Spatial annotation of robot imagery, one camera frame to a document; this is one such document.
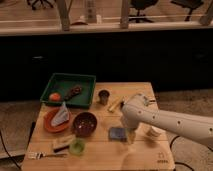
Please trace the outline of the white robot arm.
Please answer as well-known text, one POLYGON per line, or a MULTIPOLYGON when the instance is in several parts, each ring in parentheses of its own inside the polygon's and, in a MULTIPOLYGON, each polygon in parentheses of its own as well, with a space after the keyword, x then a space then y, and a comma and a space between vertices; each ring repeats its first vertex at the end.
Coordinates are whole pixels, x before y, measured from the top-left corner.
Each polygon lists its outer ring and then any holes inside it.
POLYGON ((130 97, 121 107, 123 126, 136 130, 143 122, 213 149, 213 117, 159 110, 148 104, 144 94, 130 97))

